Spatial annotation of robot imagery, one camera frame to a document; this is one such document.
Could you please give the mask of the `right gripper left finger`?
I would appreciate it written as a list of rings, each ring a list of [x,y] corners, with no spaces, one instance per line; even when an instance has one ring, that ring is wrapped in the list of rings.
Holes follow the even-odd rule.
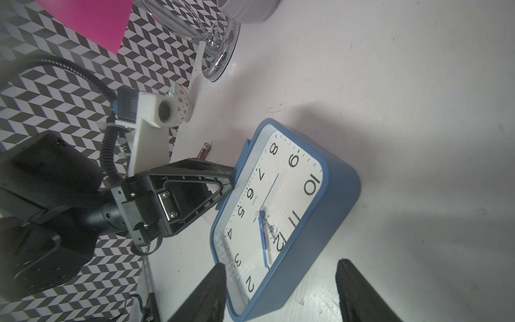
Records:
[[[226,300],[226,268],[218,263],[168,321],[223,321]]]

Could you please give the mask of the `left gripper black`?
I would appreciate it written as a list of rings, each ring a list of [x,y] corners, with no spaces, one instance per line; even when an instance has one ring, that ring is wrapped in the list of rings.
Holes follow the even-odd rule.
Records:
[[[110,176],[111,193],[133,247],[175,236],[235,188],[234,168],[188,158],[132,177]]]

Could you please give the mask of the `blue alarm clock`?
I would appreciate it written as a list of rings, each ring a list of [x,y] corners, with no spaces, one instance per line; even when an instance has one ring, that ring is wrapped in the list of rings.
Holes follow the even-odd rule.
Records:
[[[234,321],[281,309],[356,204],[358,173],[301,133],[265,119],[235,168],[210,247],[225,266]]]

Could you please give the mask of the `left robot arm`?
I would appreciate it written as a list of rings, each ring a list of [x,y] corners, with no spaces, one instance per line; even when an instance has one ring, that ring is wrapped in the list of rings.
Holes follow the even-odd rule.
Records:
[[[176,236],[233,190],[233,169],[189,158],[101,187],[99,165],[45,131],[1,154],[1,297],[18,301],[73,279],[100,236],[134,254]]]

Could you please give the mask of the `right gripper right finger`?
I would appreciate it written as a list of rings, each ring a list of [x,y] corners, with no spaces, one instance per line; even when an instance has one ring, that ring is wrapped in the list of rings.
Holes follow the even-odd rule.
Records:
[[[343,321],[401,321],[350,260],[338,262],[335,281]]]

